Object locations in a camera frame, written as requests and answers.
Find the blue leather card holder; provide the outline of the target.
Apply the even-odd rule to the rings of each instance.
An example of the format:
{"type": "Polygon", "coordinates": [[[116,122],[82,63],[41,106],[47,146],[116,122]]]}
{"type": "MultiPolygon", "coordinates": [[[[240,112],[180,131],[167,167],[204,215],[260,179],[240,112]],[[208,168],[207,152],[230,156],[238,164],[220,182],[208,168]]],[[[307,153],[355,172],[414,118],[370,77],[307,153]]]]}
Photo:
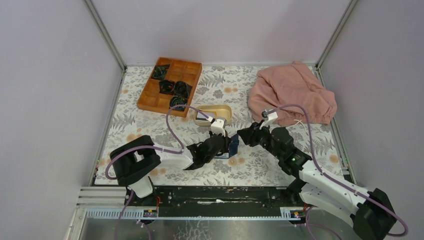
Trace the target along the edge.
{"type": "Polygon", "coordinates": [[[227,152],[218,153],[214,156],[215,159],[230,159],[238,154],[238,147],[240,144],[239,135],[236,133],[230,138],[230,143],[227,152]]]}

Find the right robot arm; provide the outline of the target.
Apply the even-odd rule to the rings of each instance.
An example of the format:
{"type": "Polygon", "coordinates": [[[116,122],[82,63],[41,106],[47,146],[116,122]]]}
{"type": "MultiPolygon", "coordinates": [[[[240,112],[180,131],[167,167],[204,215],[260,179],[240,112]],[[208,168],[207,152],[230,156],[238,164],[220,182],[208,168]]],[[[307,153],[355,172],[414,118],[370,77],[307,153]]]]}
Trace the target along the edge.
{"type": "Polygon", "coordinates": [[[368,190],[317,167],[312,157],[294,144],[284,127],[273,130],[254,122],[237,131],[245,145],[261,146],[278,160],[278,165],[295,180],[289,188],[301,200],[346,222],[362,240],[383,240],[397,222],[388,195],[381,189],[368,190]]]}

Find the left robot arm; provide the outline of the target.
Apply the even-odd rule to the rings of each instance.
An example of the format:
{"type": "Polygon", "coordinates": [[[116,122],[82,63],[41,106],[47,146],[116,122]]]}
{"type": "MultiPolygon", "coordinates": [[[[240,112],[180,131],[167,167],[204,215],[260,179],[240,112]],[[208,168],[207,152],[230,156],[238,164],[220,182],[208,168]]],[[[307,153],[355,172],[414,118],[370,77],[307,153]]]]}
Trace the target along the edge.
{"type": "Polygon", "coordinates": [[[110,153],[111,162],[105,174],[108,179],[116,179],[119,186],[143,199],[154,192],[149,174],[156,167],[197,170],[212,159],[229,153],[231,143],[232,139],[227,134],[210,132],[209,138],[188,145],[180,152],[177,148],[155,144],[149,135],[143,135],[110,153]]]}

